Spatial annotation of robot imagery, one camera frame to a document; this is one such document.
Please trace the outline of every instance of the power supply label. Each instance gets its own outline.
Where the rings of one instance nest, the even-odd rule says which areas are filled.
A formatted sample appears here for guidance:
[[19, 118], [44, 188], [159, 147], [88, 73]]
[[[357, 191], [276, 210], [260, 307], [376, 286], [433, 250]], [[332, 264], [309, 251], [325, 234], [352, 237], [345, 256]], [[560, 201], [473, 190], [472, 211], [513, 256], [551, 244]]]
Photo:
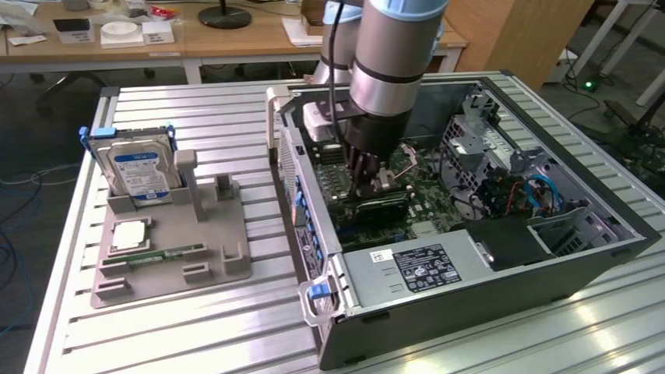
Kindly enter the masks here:
[[393, 253], [393, 258], [411, 292], [427, 291], [461, 281], [441, 244]]

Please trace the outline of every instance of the barcode sticker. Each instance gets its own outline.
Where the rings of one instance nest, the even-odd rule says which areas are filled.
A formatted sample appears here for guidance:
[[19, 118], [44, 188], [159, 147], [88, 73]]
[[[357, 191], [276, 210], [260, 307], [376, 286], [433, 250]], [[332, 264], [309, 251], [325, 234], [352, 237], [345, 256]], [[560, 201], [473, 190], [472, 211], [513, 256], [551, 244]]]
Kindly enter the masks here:
[[393, 259], [393, 250], [384, 249], [383, 251], [371, 252], [371, 257], [373, 263], [388, 261], [389, 259]]

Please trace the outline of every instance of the aluminum workbench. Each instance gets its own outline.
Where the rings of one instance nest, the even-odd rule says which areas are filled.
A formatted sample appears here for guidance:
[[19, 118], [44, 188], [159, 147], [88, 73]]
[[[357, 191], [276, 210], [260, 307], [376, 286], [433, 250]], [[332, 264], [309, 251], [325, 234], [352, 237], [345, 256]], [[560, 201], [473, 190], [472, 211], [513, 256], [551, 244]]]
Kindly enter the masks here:
[[[497, 73], [487, 76], [664, 232], [665, 202], [517, 79]], [[199, 151], [198, 178], [233, 173], [241, 185], [253, 275], [232, 284], [94, 309], [91, 287], [107, 183], [87, 155], [26, 372], [319, 372], [265, 146], [265, 90], [299, 82], [128, 88], [100, 99], [94, 126], [128, 129], [171, 122], [179, 148]], [[533, 141], [508, 119], [501, 127], [521, 146]], [[664, 289], [661, 240], [568, 300], [333, 373], [663, 371]]]

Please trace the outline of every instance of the blue hard drive label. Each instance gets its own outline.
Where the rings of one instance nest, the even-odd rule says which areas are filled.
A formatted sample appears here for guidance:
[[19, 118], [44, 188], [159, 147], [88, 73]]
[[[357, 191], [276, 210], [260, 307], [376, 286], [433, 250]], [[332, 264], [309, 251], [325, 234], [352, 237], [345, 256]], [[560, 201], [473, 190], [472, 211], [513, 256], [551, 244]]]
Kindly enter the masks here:
[[159, 170], [159, 155], [155, 152], [123, 154], [114, 157], [116, 170], [135, 199], [160, 199], [168, 195], [168, 182]]
[[138, 161], [138, 160], [152, 160], [159, 158], [155, 152], [136, 153], [136, 154], [123, 154], [116, 156], [116, 162]]

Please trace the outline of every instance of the paper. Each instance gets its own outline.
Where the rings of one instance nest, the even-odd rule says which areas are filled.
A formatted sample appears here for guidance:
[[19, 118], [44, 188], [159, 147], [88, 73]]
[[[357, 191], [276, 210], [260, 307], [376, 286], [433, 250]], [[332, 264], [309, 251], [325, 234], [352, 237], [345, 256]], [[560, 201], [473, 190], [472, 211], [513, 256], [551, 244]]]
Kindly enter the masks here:
[[46, 37], [43, 35], [38, 35], [36, 37], [11, 37], [8, 40], [12, 45], [22, 45], [46, 41]]
[[296, 47], [317, 47], [323, 44], [323, 37], [308, 35], [300, 19], [281, 19], [289, 41]]
[[[31, 16], [34, 16], [38, 11], [38, 4], [32, 4], [31, 2], [8, 2], [7, 0], [0, 0], [0, 4], [19, 5], [31, 14]], [[0, 25], [8, 24], [10, 22], [0, 16]]]

